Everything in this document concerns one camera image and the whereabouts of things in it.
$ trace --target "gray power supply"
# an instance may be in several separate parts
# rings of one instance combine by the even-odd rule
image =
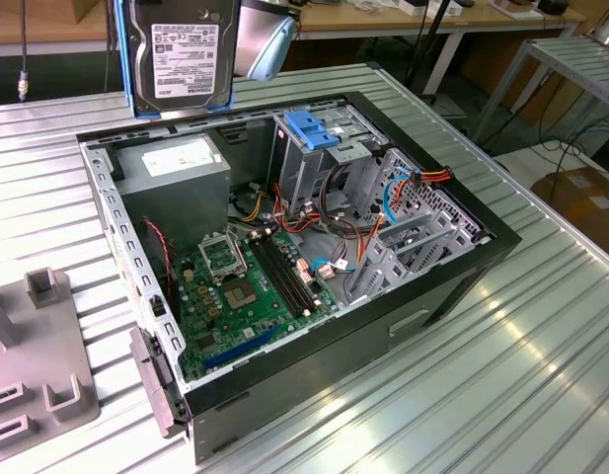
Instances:
[[[133,216],[159,222],[164,235],[188,235],[177,252],[196,249],[191,236],[227,225],[230,167],[206,134],[121,148],[117,191]]]

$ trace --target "hard drive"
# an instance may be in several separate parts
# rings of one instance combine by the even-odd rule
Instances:
[[[240,1],[115,0],[124,89],[134,113],[227,107]]]

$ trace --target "ram slot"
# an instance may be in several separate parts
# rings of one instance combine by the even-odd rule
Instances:
[[[254,242],[250,247],[293,317],[299,318],[305,309],[315,308],[313,298],[284,262],[272,242],[268,240]]]
[[[284,276],[288,279],[291,290],[297,295],[297,298],[304,305],[305,309],[310,311],[315,309],[313,298],[306,290],[302,280],[293,272],[291,267],[284,261],[282,254],[278,248],[270,240],[265,240],[266,251],[275,262],[279,262],[278,266],[284,272]]]

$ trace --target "aluminum table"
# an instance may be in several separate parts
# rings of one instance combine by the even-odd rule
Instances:
[[[358,90],[523,238],[443,321],[200,466],[243,472],[609,472],[609,257],[382,70],[236,82],[240,107]],[[0,284],[70,276],[100,417],[0,473],[191,473],[128,349],[135,324],[76,132],[134,123],[121,94],[0,107]]]
[[[478,142],[482,137],[482,133],[491,122],[496,108],[501,103],[512,82],[517,78],[528,57],[537,59],[541,62],[541,65],[512,107],[514,111],[527,103],[551,69],[593,96],[581,114],[581,119],[576,127],[582,124],[593,112],[598,101],[609,105],[609,47],[585,37],[532,39],[526,41],[519,48],[519,52],[512,59],[510,66],[482,110],[478,127],[473,134],[475,142]]]

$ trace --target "yellow wire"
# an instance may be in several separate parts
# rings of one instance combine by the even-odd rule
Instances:
[[[249,214],[247,217],[243,217],[241,219],[242,221],[244,221],[244,222],[251,222],[256,217],[258,217],[258,213],[261,210],[261,200],[263,200],[263,195],[259,193],[258,194],[258,199],[256,199],[256,207],[254,207],[254,210],[252,211],[251,214]]]

